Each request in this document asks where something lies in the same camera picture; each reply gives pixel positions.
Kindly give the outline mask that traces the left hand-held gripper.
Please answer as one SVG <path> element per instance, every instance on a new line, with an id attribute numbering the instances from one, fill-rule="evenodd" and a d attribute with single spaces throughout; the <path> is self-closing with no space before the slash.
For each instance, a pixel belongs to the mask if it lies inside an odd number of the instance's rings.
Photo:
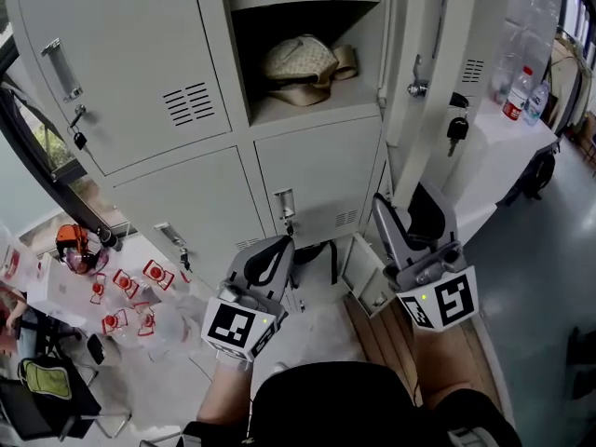
<path id="1" fill-rule="evenodd" d="M 285 291 L 293 255 L 292 237 L 265 238 L 240 251 L 208 302 L 202 340 L 229 357 L 255 361 L 288 316 L 276 300 Z"/>

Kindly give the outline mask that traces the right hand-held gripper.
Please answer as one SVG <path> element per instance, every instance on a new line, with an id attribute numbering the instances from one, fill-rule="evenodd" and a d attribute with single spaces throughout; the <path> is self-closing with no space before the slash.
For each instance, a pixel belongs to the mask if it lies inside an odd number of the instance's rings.
<path id="1" fill-rule="evenodd" d="M 420 182 L 408 213 L 408 233 L 391 204 L 380 194 L 372 199 L 372 215 L 394 264 L 384 269 L 413 324 L 423 331 L 446 331 L 479 312 L 475 267 L 469 265 L 452 203 L 431 183 Z M 417 260 L 422 243 L 433 251 Z"/>

